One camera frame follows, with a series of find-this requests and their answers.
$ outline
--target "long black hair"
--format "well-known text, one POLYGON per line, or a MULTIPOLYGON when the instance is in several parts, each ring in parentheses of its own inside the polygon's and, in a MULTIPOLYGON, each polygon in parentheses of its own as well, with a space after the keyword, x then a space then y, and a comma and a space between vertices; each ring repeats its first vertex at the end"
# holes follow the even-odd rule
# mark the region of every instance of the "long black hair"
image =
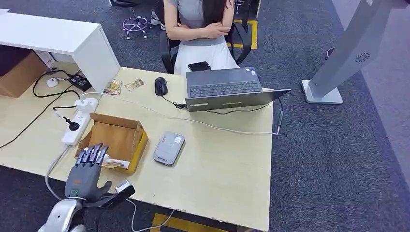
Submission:
POLYGON ((202 0, 204 26, 222 22, 223 11, 228 7, 234 7, 234 0, 202 0))

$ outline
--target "woman's hand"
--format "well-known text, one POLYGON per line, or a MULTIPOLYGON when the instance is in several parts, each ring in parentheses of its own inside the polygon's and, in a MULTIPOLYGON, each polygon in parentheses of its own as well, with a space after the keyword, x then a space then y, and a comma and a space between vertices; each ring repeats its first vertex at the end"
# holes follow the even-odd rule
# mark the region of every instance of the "woman's hand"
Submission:
POLYGON ((178 23, 178 27, 180 27, 180 28, 185 28, 185 29, 189 29, 189 27, 188 27, 187 25, 180 24, 180 23, 178 23))
POLYGON ((204 28, 205 37, 210 39, 216 39, 220 36, 228 35, 230 28, 223 27, 222 23, 211 23, 204 28))

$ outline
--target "stand base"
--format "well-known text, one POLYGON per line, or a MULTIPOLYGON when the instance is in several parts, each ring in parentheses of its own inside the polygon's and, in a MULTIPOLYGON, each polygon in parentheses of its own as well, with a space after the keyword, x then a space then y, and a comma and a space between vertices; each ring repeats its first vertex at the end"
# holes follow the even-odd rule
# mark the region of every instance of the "stand base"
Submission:
POLYGON ((339 93, 339 90, 334 88, 328 94, 321 98, 314 97, 309 87, 310 80, 302 80, 303 93, 305 94, 305 99, 311 104, 342 104, 343 99, 339 93))

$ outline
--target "gray laptop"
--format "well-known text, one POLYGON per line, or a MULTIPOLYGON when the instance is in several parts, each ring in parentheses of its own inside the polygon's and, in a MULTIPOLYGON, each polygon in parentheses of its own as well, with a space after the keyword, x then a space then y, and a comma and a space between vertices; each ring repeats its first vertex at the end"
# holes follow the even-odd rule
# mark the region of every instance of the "gray laptop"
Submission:
POLYGON ((262 91, 253 67, 187 72, 189 111, 265 105, 290 89, 262 91))

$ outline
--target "white kiosk stand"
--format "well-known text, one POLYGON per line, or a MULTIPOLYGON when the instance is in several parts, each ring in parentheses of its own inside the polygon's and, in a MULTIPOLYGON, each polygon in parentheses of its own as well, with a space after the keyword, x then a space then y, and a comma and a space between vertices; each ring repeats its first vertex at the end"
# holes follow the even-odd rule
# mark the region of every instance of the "white kiosk stand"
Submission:
POLYGON ((329 59, 311 80, 302 81, 306 101, 342 104, 337 86, 376 57, 390 12, 408 5, 405 0, 361 0, 329 59))
POLYGON ((120 68, 98 23, 0 9, 0 44, 58 54, 64 61, 76 63, 97 92, 104 91, 120 68))

